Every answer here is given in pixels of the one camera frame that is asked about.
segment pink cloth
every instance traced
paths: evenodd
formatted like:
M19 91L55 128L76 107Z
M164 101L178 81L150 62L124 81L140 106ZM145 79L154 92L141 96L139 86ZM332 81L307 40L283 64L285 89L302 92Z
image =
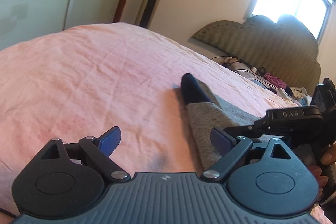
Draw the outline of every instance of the pink cloth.
M0 62L0 207L16 214L11 184L55 136L71 143L119 126L111 158L129 173L200 170L179 90L187 72L258 117L294 106L177 42L123 23L22 42L1 51Z
M270 73L266 73L264 78L269 81L272 85L275 85L277 88L286 89L287 84L283 82L280 78L271 75Z

